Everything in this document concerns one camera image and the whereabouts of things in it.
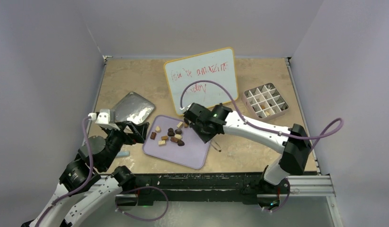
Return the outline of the metal tweezers black tips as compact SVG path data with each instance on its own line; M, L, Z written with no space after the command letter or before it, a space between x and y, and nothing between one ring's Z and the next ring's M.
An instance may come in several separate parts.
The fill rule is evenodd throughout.
M220 145L215 140L211 140L210 145L216 151L222 152L222 148L220 147Z

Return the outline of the lilac plastic tray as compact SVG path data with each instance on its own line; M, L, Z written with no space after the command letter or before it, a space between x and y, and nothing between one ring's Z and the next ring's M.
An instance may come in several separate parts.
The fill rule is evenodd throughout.
M195 131L188 127L182 127L183 146L173 143L168 139L165 145L159 145L161 137L166 136L168 129L176 129L182 120L158 115L155 117L149 133L142 146L144 154L163 159L175 164L192 169L200 169L205 164L210 143L204 143Z

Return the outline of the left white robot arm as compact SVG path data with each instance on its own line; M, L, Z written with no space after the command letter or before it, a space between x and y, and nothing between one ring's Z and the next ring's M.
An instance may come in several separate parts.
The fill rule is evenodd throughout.
M116 190L130 193L135 187L135 176L129 168L117 167L110 183L84 198L83 195L109 170L124 145L143 144L149 123L130 121L101 125L106 137L85 137L84 145L61 174L55 192L39 216L22 224L24 227L75 227L100 202Z

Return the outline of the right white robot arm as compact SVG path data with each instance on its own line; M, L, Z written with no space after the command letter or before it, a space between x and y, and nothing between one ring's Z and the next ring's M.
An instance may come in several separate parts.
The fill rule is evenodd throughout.
M264 192L272 192L289 175L303 175L311 152L305 129L298 124L283 127L243 116L222 104L212 110L192 103L184 108L184 121L207 143L217 134L242 137L277 152L280 156L263 171L259 180Z

